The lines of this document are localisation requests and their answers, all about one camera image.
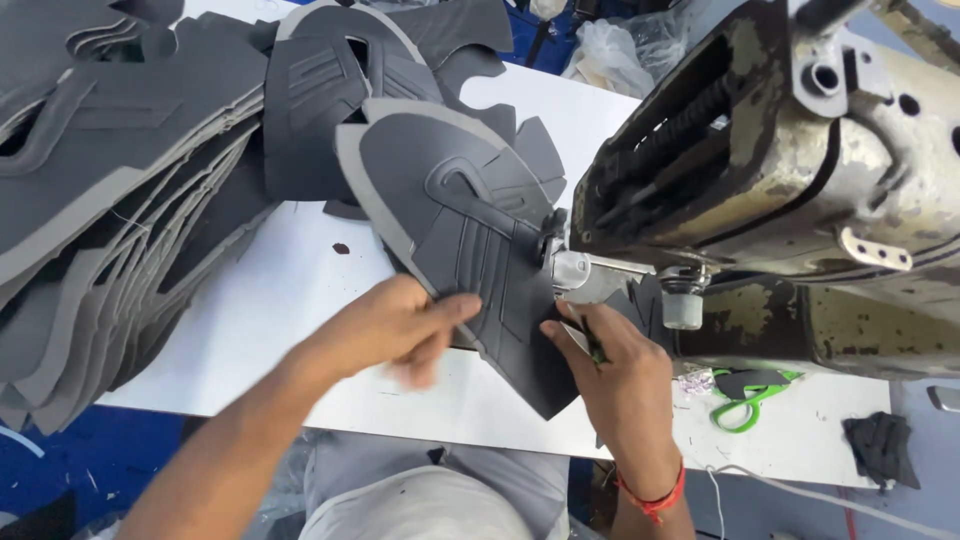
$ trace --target right hand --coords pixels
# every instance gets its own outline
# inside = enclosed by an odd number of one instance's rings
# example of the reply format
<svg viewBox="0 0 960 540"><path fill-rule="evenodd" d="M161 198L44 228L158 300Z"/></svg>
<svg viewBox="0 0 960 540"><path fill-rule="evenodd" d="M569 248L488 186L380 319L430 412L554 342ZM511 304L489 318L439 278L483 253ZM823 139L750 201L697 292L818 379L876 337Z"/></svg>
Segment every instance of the right hand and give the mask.
<svg viewBox="0 0 960 540"><path fill-rule="evenodd" d="M587 404L593 428L610 448L627 486L644 501L657 501L673 489L681 454L673 441L673 365L663 348L647 339L611 307L576 304L603 347L609 363L597 366L557 321L540 330L566 357ZM557 309L576 320L569 303Z"/></svg>

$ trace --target gray pants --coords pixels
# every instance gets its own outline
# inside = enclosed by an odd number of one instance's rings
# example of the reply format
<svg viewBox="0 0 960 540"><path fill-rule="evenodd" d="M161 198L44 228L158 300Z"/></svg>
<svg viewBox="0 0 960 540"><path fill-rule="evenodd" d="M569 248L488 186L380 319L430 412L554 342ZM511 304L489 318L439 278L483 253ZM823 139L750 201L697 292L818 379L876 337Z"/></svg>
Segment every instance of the gray pants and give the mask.
<svg viewBox="0 0 960 540"><path fill-rule="evenodd" d="M324 430L306 465L306 515L325 501L404 471L434 464L478 479L516 509L537 540L569 536L566 481L570 458L518 450Z"/></svg>

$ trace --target red thread bracelet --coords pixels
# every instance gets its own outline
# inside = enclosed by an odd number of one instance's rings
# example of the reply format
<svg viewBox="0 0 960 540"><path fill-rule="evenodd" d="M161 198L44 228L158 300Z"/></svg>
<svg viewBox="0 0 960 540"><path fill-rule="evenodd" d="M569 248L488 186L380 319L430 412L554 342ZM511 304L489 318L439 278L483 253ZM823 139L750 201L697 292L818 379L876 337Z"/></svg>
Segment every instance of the red thread bracelet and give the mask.
<svg viewBox="0 0 960 540"><path fill-rule="evenodd" d="M651 503L641 501L640 498L634 495L634 492L630 491L630 488L627 487L627 482L624 481L623 476L620 474L620 469L616 470L616 481L613 483L613 485L622 489L623 493L627 496L627 500L630 501L630 504L643 510L643 513L650 516L650 519L653 520L654 524L663 525L663 519L660 518L659 512L669 508L670 506L673 506L684 494L684 479L686 478L685 471L684 459L681 457L680 474L677 476L677 483L673 485L673 489L671 489L670 493L667 493L665 497Z"/></svg>

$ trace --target left hand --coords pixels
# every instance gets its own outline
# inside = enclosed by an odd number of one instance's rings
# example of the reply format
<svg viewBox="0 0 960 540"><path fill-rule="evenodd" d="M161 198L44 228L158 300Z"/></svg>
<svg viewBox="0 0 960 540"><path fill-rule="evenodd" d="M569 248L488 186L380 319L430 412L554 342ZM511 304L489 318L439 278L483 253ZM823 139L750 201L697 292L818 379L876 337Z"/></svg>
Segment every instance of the left hand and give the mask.
<svg viewBox="0 0 960 540"><path fill-rule="evenodd" d="M454 328L480 311L480 297L457 294L434 304L410 276L381 282L340 310L288 357L307 373L330 366L340 378L391 362L396 377L421 389L433 385L437 358L450 346Z"/></svg>

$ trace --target green scissors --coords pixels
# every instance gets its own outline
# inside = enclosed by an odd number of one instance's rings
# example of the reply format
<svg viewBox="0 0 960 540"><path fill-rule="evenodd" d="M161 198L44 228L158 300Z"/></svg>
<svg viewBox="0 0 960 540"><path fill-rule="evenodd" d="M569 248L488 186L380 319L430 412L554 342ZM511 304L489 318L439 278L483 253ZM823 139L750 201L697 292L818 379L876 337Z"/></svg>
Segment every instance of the green scissors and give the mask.
<svg viewBox="0 0 960 540"><path fill-rule="evenodd" d="M716 377L718 375L728 375L730 373L729 369L714 369L713 375ZM781 375L787 380L795 380L803 373L797 371L783 371L780 372ZM760 402L767 398L776 396L783 390L789 388L789 384L770 384L768 386L747 386L744 390L756 392L754 396L747 398L746 400L731 400L726 405L721 405L713 410L710 414L710 421L714 426L720 428L727 433L743 433L746 430L749 430L756 422L760 419ZM724 396L724 393L717 388L713 388L713 393L719 396ZM727 428L720 424L720 417L727 414L728 412L740 407L746 406L750 409L750 418L746 422L737 426L736 428Z"/></svg>

